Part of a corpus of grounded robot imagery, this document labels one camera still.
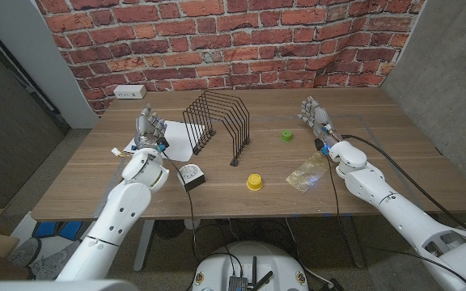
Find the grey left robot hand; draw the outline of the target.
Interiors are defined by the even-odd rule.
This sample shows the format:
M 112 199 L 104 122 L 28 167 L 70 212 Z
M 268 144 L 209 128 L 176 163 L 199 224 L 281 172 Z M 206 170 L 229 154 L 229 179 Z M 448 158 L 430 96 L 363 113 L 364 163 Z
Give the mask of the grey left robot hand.
M 157 112 L 152 111 L 150 103 L 142 110 L 136 119 L 135 145 L 138 149 L 152 148 L 161 152 L 169 147 L 165 138 L 167 124 L 161 119 Z

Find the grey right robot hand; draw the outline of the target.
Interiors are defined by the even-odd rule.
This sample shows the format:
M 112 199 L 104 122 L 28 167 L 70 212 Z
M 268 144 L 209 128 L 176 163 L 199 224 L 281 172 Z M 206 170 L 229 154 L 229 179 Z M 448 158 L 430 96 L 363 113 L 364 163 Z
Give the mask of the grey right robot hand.
M 328 153 L 335 144 L 342 141 L 326 110 L 311 96 L 302 102 L 298 118 L 312 129 L 318 140 L 317 145 L 323 152 Z

